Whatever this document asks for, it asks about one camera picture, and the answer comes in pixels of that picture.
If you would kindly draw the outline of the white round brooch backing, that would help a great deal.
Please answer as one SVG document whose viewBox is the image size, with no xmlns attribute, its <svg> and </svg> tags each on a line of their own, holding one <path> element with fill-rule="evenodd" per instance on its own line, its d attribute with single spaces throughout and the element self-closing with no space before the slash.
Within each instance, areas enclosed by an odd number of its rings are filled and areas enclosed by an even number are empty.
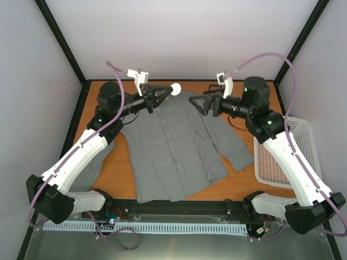
<svg viewBox="0 0 347 260">
<path fill-rule="evenodd" d="M 170 87 L 172 88 L 172 92 L 171 92 L 172 96 L 177 96 L 182 90 L 181 85 L 177 82 L 173 83 Z"/>
</svg>

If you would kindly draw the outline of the grey button-up shirt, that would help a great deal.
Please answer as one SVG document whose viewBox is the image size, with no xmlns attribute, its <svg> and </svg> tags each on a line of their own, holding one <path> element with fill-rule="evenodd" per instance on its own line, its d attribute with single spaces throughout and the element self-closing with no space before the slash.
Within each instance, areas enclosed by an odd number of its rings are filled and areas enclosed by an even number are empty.
<svg viewBox="0 0 347 260">
<path fill-rule="evenodd" d="M 122 128 L 139 203 L 176 202 L 228 175 L 222 158 L 240 171 L 254 161 L 241 138 L 220 117 L 201 115 L 191 92 L 169 96 L 153 113 L 129 115 Z"/>
</svg>

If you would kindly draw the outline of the black brooch box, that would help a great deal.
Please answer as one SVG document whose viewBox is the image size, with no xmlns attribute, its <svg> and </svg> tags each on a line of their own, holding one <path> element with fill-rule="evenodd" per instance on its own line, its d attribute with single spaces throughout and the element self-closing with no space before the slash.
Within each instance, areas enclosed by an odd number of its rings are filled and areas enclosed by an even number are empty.
<svg viewBox="0 0 347 260">
<path fill-rule="evenodd" d="M 224 93 L 224 89 L 225 89 L 224 86 L 220 86 L 217 84 L 210 84 L 208 90 L 204 91 L 203 94 L 207 95 L 207 94 L 214 94 L 217 92 Z"/>
</svg>

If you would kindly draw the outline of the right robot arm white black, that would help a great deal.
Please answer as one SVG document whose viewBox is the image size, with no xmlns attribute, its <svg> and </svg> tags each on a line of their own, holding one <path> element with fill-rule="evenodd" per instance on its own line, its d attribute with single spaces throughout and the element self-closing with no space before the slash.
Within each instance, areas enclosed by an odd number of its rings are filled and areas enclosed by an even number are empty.
<svg viewBox="0 0 347 260">
<path fill-rule="evenodd" d="M 224 92 L 194 96 L 189 101 L 204 116 L 212 112 L 215 117 L 227 114 L 244 119 L 248 132 L 277 161 L 296 196 L 288 199 L 254 192 L 243 200 L 248 215 L 280 218 L 301 235 L 334 215 L 342 218 L 339 209 L 346 202 L 344 196 L 340 192 L 333 193 L 317 176 L 298 148 L 287 119 L 270 109 L 270 88 L 266 81 L 258 76 L 246 78 L 241 97 L 232 96 L 232 84 L 225 80 Z"/>
</svg>

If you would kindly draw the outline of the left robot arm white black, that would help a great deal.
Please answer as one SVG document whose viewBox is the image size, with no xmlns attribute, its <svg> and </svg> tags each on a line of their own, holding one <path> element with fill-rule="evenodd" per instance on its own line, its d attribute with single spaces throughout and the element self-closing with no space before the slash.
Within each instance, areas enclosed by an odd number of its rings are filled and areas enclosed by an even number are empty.
<svg viewBox="0 0 347 260">
<path fill-rule="evenodd" d="M 106 82 L 99 90 L 94 117 L 80 139 L 49 170 L 26 181 L 30 211 L 36 210 L 55 224 L 70 215 L 94 211 L 99 217 L 112 214 L 113 198 L 100 189 L 72 192 L 70 187 L 82 170 L 104 150 L 123 128 L 122 118 L 146 109 L 152 113 L 169 95 L 178 95 L 181 85 L 138 85 L 135 94 L 124 92 L 122 84 Z"/>
</svg>

